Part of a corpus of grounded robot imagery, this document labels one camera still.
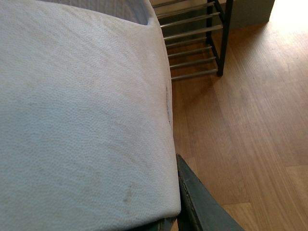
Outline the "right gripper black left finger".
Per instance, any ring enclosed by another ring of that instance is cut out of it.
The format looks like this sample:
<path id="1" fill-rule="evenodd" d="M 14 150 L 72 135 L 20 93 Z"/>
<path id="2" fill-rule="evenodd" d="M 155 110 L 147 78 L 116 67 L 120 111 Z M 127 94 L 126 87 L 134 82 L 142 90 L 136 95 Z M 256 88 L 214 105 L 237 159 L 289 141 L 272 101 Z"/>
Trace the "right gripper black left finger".
<path id="1" fill-rule="evenodd" d="M 173 218 L 164 218 L 149 224 L 147 231 L 171 231 L 173 227 Z"/>

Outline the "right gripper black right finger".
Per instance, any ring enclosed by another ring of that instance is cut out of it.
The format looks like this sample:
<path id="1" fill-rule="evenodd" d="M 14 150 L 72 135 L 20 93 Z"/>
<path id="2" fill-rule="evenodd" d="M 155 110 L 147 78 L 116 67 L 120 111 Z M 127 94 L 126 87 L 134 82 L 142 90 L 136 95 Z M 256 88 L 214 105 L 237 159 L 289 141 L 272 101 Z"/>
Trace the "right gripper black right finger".
<path id="1" fill-rule="evenodd" d="M 221 207 L 181 155 L 176 155 L 180 186 L 180 231 L 242 231 L 243 228 Z"/>

